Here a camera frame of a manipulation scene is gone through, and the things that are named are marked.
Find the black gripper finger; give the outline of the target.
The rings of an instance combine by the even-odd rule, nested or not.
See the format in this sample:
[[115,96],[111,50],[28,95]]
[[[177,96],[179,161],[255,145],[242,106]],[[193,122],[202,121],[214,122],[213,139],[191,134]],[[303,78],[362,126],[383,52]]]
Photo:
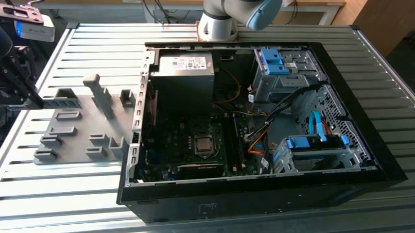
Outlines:
[[27,109],[43,109],[38,94],[38,71],[30,46],[14,46],[6,55],[6,104]]
[[14,74],[12,72],[0,73],[0,105],[35,106],[35,82],[31,75]]

